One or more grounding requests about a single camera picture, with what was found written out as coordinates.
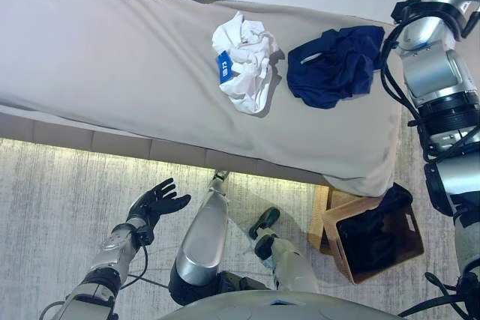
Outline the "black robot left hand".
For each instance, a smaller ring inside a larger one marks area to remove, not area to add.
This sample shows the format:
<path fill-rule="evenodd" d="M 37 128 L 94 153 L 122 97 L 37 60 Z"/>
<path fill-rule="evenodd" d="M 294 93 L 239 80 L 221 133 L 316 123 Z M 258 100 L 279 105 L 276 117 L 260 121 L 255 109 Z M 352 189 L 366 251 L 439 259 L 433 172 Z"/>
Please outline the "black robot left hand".
<path fill-rule="evenodd" d="M 144 238 L 153 238 L 155 226 L 161 216 L 180 211 L 190 201 L 191 195 L 177 194 L 173 178 L 168 178 L 142 194 L 132 204 L 127 223 L 135 226 Z"/>

